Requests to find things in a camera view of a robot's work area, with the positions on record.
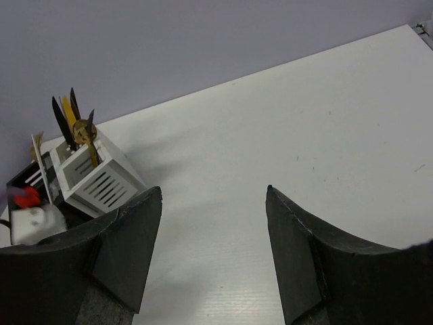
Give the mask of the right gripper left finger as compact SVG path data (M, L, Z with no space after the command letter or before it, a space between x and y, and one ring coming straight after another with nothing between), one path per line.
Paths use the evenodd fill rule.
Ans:
M2 324L131 324L162 215L153 187L35 245L1 249Z

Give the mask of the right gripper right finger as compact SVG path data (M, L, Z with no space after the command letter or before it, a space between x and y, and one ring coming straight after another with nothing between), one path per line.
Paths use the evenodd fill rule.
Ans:
M314 216L277 188L266 197L286 324L431 324L432 243L391 248Z

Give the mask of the white chopstick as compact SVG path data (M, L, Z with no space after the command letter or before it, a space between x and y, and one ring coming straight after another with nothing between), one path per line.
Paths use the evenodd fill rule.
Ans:
M33 136L34 135L32 134L31 135L32 144L35 144L35 140L34 140ZM43 178L43 183L44 183L44 186L45 186L45 191L47 193L47 199L48 199L50 205L52 205L53 204L53 200L52 200L52 197L51 197L51 192L49 191L49 183L48 183L48 180L47 180L47 174L46 174L46 171L45 171L45 166L43 164L43 160L41 158L41 153L40 152L37 152L37 162L38 162L39 169L41 171L41 176Z

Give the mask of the gold spoon green handle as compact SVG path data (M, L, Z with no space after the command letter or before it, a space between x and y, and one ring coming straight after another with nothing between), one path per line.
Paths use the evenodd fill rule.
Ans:
M77 120L72 128L72 134L77 144L87 145L92 166L96 168L100 163L99 156L94 144L94 140L97 137L97 129L93 125L92 128L93 139L89 139L86 133L86 126L87 126L87 120L85 119Z

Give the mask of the gold knife dark handle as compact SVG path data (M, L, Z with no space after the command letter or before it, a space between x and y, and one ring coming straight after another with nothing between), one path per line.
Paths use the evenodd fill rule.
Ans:
M94 110L92 110L87 119L86 133L89 139L93 139L93 118L94 118Z

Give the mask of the gold knife green handle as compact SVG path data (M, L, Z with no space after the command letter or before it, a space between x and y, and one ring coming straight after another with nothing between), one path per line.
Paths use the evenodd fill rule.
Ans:
M72 105L70 103L70 100L65 95L62 98L62 109L64 112L64 116L66 118L66 121L68 123L68 126L70 129L72 129L75 122L77 121L77 118L76 118L76 115L72 109Z

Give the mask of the black serrated knife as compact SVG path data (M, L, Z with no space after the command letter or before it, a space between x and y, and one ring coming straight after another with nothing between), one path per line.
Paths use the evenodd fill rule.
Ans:
M66 140L66 143L68 144L68 146L72 151L76 151L77 150L76 143L73 140L73 136L68 126L68 123L66 121L66 118L63 115L61 108L59 107L56 99L53 96L51 97L51 105L53 108L55 119L58 123L60 131L62 132L62 135L64 136L64 139Z

